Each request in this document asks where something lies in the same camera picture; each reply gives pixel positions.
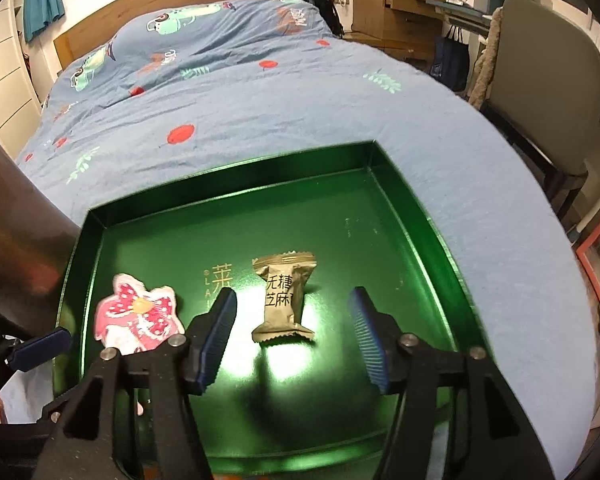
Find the cartoon sticker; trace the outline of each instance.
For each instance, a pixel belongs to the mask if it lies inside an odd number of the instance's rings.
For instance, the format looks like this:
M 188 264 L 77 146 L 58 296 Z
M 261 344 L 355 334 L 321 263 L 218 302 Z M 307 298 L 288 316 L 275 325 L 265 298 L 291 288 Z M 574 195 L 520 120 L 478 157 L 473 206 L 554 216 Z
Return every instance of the cartoon sticker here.
M 113 296 L 97 305 L 95 338 L 123 355 L 157 348 L 173 334 L 183 334 L 176 316 L 176 295 L 169 286 L 147 291 L 129 274 L 113 279 Z
M 86 86 L 93 80 L 96 73 L 99 72 L 100 68 L 102 68 L 107 56 L 115 61 L 112 41 L 102 48 L 96 50 L 93 54 L 86 56 L 82 66 L 78 68 L 70 77 L 70 85 L 78 92 L 86 88 Z
M 149 32 L 155 30 L 162 36 L 164 34 L 173 34 L 185 25 L 195 22 L 198 16 L 207 16 L 215 14 L 222 9 L 220 4 L 210 4 L 201 7 L 184 7 L 183 9 L 173 9 L 169 12 L 160 14 L 157 18 L 150 20 L 146 25 Z

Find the wrapped candy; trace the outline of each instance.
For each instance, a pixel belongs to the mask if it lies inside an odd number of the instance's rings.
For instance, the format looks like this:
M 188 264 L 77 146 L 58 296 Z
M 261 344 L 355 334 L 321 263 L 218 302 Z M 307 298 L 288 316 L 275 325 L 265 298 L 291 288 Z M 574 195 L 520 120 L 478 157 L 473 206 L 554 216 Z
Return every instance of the wrapped candy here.
M 267 282 L 264 323 L 251 333 L 254 342 L 286 335 L 300 335 L 310 340 L 315 337 L 300 321 L 304 285 L 316 264 L 312 253 L 275 254 L 253 260 L 256 274 Z

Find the blue duvet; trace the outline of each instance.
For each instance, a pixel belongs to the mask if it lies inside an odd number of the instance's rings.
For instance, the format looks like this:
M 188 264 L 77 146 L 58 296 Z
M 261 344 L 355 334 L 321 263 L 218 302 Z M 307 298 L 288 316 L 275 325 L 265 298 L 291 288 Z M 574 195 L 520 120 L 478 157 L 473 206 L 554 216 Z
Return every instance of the blue duvet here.
M 336 39 L 315 7 L 231 0 L 131 20 L 62 73 L 17 162 L 81 224 L 95 205 L 187 174 L 369 139 L 445 237 L 563 478 L 595 384 L 592 322 L 564 232 L 479 113 L 408 64 Z

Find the minnie mouse sticker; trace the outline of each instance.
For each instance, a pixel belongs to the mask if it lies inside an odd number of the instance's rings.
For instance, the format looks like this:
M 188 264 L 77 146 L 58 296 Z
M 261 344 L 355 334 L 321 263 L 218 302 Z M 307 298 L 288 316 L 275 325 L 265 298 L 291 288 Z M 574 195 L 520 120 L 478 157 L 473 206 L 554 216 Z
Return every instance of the minnie mouse sticker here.
M 113 296 L 98 303 L 95 326 L 96 340 L 122 355 L 153 350 L 170 336 L 184 333 L 173 289 L 161 286 L 147 291 L 129 274 L 113 278 Z

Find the chinese character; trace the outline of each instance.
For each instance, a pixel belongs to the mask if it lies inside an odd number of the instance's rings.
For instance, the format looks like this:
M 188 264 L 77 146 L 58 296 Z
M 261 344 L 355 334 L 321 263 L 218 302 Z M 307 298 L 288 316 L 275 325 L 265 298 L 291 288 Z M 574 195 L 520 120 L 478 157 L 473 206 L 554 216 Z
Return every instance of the chinese character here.
M 279 292 L 275 295 L 275 306 L 286 306 L 291 304 L 291 298 L 293 294 L 286 294 L 285 292 Z
M 267 280 L 267 290 L 269 290 L 269 288 L 277 288 L 275 286 L 276 281 L 277 281 L 277 274 L 273 274 L 273 275 L 269 276 L 269 279 Z
M 291 288 L 291 284 L 293 283 L 291 276 L 288 274 L 280 274 L 278 280 L 278 288 L 281 288 L 282 290 L 289 290 Z
M 218 290 L 220 290 L 223 286 L 229 286 L 232 276 L 229 276 L 231 272 L 231 264 L 217 265 L 213 267 L 213 275 L 215 279 L 212 283 L 215 283 L 215 290 L 213 293 L 215 294 Z

